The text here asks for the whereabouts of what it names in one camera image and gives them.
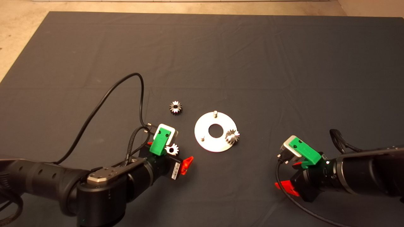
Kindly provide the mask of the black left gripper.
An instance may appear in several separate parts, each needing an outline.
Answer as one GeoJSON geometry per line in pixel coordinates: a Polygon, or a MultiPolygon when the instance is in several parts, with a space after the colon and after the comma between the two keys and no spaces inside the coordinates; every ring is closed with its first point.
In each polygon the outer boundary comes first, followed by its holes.
{"type": "Polygon", "coordinates": [[[147,146],[140,149],[139,157],[146,160],[146,165],[153,172],[153,180],[156,181],[159,177],[167,177],[171,180],[177,180],[180,175],[186,175],[190,168],[194,157],[190,156],[182,161],[181,158],[170,154],[158,156],[150,152],[150,146],[153,142],[148,142],[147,146]]]}

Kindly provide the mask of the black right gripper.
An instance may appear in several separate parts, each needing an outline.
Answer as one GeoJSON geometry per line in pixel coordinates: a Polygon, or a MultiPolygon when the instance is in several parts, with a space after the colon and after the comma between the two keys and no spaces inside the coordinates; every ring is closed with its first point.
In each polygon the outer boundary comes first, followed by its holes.
{"type": "MultiPolygon", "coordinates": [[[[301,165],[301,161],[293,164],[293,166],[301,165]]],[[[300,168],[290,180],[281,181],[281,185],[288,194],[301,197],[305,202],[313,202],[322,192],[340,191],[339,177],[335,168],[335,159],[320,160],[314,166],[300,168]]]]}

